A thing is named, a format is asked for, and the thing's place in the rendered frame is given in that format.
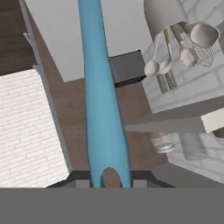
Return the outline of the grey utensil holder pot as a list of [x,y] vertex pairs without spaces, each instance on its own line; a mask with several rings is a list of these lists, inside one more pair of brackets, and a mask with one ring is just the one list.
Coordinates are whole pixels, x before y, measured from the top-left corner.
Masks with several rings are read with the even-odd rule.
[[188,22],[180,0],[143,0],[143,11],[152,40],[170,25]]

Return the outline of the blue spatula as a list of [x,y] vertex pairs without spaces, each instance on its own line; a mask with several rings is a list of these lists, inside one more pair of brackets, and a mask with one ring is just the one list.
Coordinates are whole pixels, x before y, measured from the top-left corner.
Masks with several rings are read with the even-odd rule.
[[78,0],[84,59],[87,159],[93,187],[104,187],[113,168],[120,186],[131,187],[130,156],[109,64],[101,0]]

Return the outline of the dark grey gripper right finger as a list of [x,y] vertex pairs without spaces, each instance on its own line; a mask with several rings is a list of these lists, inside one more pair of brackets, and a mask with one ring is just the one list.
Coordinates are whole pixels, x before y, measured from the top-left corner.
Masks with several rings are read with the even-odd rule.
[[143,181],[146,184],[147,188],[150,187],[174,188],[174,185],[170,185],[162,180],[157,179],[151,171],[132,171],[131,178],[133,186],[137,183],[137,181]]

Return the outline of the grey wall shelf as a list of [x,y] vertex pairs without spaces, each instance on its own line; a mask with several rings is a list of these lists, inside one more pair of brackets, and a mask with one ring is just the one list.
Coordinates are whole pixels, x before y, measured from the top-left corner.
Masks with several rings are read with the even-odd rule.
[[224,96],[138,117],[126,122],[125,129],[131,132],[206,133],[201,117],[218,109],[224,109]]

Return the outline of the grey ladle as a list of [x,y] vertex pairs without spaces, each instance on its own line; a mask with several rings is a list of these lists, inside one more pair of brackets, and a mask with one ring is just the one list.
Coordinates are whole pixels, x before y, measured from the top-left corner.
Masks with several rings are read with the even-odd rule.
[[185,28],[190,40],[203,48],[213,47],[221,35],[220,30],[216,26],[203,22],[187,24]]

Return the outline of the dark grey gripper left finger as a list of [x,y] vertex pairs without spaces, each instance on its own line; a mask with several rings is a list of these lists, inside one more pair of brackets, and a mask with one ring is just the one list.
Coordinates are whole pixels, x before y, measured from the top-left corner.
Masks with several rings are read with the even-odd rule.
[[92,186],[90,171],[72,171],[66,179],[49,185],[48,188],[91,188]]

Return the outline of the dark grey box appliance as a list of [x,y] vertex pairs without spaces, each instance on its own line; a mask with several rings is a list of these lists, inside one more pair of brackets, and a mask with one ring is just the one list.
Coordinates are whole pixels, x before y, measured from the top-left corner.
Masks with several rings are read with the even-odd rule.
[[138,83],[146,77],[144,58],[140,50],[112,56],[109,62],[116,88]]

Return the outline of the white box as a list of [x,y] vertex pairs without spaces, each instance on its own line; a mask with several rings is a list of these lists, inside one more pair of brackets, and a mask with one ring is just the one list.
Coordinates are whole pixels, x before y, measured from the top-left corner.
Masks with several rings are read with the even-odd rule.
[[205,132],[210,133],[224,127],[224,108],[212,111],[201,117]]

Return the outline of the wooden handled white spoon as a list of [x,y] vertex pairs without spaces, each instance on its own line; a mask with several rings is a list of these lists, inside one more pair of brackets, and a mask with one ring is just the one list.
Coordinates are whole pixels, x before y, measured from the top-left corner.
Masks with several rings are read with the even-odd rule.
[[195,58],[193,56],[193,51],[192,48],[190,46],[188,46],[183,39],[181,38],[178,28],[175,24],[170,26],[171,31],[175,37],[175,39],[178,41],[179,44],[179,58],[182,62],[182,64],[185,67],[192,67],[194,62],[195,62]]

